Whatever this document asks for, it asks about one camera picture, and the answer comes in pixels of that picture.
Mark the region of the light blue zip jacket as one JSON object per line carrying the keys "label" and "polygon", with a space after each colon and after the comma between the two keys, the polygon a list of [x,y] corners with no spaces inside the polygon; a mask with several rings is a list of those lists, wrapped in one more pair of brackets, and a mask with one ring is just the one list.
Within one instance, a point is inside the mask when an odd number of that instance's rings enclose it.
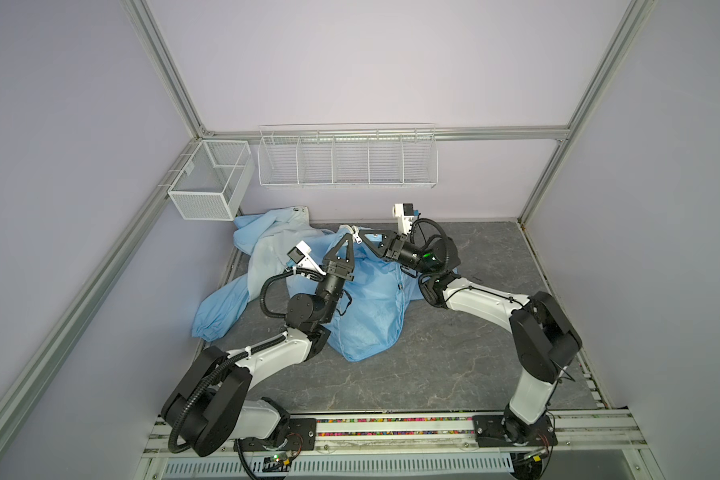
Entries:
{"label": "light blue zip jacket", "polygon": [[402,211],[394,231],[309,224],[303,207],[236,220],[234,244],[248,270],[201,302],[191,334],[224,337],[245,308],[284,323],[283,332],[229,352],[252,371],[307,361],[330,344],[349,361],[380,353],[399,338],[408,304],[439,306],[432,288],[459,264],[457,249],[435,221]]}

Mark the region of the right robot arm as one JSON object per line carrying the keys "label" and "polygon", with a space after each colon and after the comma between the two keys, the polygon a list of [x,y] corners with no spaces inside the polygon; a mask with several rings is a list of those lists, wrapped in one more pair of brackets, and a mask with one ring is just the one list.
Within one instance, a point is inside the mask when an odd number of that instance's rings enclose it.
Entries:
{"label": "right robot arm", "polygon": [[[510,222],[447,223],[459,273],[483,288],[531,294],[542,278],[519,227]],[[407,307],[394,346],[355,363],[353,386],[363,408],[497,410],[521,378],[515,343],[504,328],[474,315],[435,308],[424,300]]]}

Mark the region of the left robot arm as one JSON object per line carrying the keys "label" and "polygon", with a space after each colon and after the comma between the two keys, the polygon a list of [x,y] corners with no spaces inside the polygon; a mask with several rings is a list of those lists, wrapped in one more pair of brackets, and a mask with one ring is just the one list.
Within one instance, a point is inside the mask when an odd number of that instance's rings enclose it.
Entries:
{"label": "left robot arm", "polygon": [[[347,233],[315,265],[305,245],[292,248],[292,267],[264,281],[259,307],[268,318],[283,321],[277,335],[238,350],[211,346],[191,364],[164,403],[160,415],[171,431],[170,453],[187,450],[208,456],[230,438],[285,440],[289,414],[276,402],[249,399],[252,387],[272,375],[319,354],[331,335],[327,325],[342,300],[350,300],[345,285],[353,278],[355,240]],[[289,298],[283,312],[268,308],[269,288],[280,280],[301,276],[315,282],[313,293]]]}

